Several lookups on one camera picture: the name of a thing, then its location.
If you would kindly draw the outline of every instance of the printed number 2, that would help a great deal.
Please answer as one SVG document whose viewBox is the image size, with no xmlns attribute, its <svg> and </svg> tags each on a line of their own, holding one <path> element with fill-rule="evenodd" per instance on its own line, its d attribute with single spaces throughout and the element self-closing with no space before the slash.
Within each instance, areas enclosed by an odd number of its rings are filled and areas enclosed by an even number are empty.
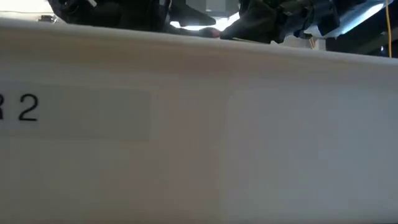
<svg viewBox="0 0 398 224">
<path fill-rule="evenodd" d="M 1 109 L 3 103 L 4 103 L 4 97 L 2 96 L 2 94 L 0 94 L 0 119 L 4 119 L 2 116 L 2 109 Z"/>
<path fill-rule="evenodd" d="M 34 109 L 36 109 L 36 107 L 39 105 L 39 99 L 37 98 L 37 96 L 33 95 L 33 94 L 25 94 L 23 96 L 21 96 L 21 100 L 20 102 L 23 103 L 25 101 L 26 98 L 32 98 L 33 99 L 33 105 L 30 106 L 29 108 L 27 108 L 26 110 L 24 110 L 20 115 L 19 115 L 19 120 L 20 121 L 37 121 L 36 118 L 26 118 L 27 113 L 33 111 Z"/>
</svg>

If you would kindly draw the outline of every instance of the gray label area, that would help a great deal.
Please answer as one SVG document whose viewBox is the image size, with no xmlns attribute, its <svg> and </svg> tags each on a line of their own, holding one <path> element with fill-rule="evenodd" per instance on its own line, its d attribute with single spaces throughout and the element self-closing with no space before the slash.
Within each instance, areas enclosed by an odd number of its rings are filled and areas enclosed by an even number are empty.
<svg viewBox="0 0 398 224">
<path fill-rule="evenodd" d="M 148 91 L 0 83 L 0 94 L 0 136 L 149 139 Z"/>
</svg>

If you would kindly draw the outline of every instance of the black object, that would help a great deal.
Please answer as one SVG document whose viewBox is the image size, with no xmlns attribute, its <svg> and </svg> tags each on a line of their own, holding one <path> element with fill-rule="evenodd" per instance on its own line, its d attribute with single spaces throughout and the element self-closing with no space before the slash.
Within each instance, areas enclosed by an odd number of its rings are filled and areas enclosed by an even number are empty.
<svg viewBox="0 0 398 224">
<path fill-rule="evenodd" d="M 241 18 L 224 30 L 222 39 L 281 43 L 290 34 L 309 39 L 311 35 L 304 31 L 314 24 L 322 35 L 340 25 L 332 0 L 240 0 L 240 3 Z"/>
<path fill-rule="evenodd" d="M 178 21 L 181 26 L 216 23 L 186 5 L 185 0 L 48 1 L 58 17 L 72 24 L 281 43 L 290 34 L 311 38 L 304 31 L 313 25 L 325 35 L 339 27 L 339 18 L 345 12 L 369 0 L 239 0 L 240 19 L 221 33 L 172 27 L 170 21 Z"/>
<path fill-rule="evenodd" d="M 151 32 L 178 33 L 170 21 L 182 26 L 216 24 L 182 0 L 48 0 L 54 13 L 67 23 Z"/>
</svg>

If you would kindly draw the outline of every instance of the white surface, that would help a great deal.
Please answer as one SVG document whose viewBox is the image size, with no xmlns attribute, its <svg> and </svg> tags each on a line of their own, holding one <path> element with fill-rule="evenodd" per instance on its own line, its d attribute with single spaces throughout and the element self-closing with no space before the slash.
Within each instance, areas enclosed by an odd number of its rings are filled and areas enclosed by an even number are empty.
<svg viewBox="0 0 398 224">
<path fill-rule="evenodd" d="M 52 12 L 46 0 L 0 0 L 0 12 Z"/>
<path fill-rule="evenodd" d="M 396 60 L 3 20 L 0 33 L 2 86 L 150 93 L 148 141 L 3 135 L 3 223 L 398 221 Z"/>
</svg>

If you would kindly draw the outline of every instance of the yellow wire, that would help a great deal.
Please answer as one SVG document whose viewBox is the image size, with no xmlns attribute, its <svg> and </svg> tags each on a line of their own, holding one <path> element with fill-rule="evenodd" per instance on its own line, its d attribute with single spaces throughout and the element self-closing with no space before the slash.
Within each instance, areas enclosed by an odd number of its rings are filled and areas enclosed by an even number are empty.
<svg viewBox="0 0 398 224">
<path fill-rule="evenodd" d="M 386 17 L 387 17 L 387 29 L 388 29 L 388 56 L 392 58 L 392 34 L 391 34 L 391 23 L 390 23 L 390 12 L 388 8 L 388 0 L 386 0 Z"/>
</svg>

